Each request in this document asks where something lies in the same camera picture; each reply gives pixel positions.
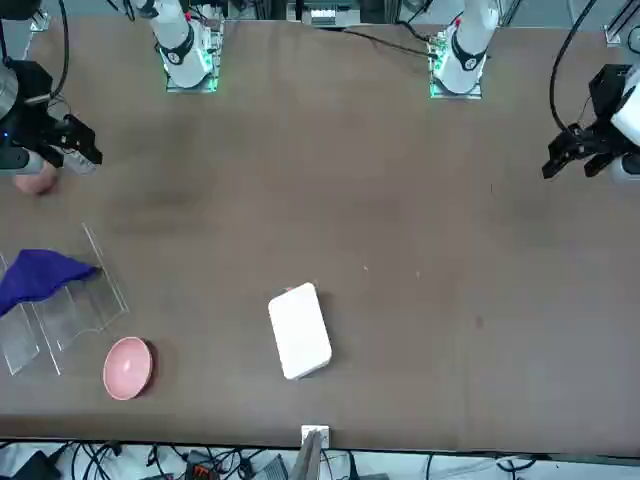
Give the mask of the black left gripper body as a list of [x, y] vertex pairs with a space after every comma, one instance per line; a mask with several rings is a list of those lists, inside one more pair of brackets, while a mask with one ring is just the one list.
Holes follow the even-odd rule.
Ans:
[[612, 123], [626, 99], [630, 64], [605, 64], [589, 82], [595, 120], [578, 134], [579, 140], [593, 153], [621, 155], [632, 151], [631, 142]]

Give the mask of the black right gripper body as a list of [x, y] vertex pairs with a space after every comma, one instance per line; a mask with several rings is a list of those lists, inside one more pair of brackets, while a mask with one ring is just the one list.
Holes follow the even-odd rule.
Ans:
[[48, 112], [51, 75], [38, 63], [7, 60], [1, 63], [1, 145], [36, 150], [59, 145], [66, 124]]

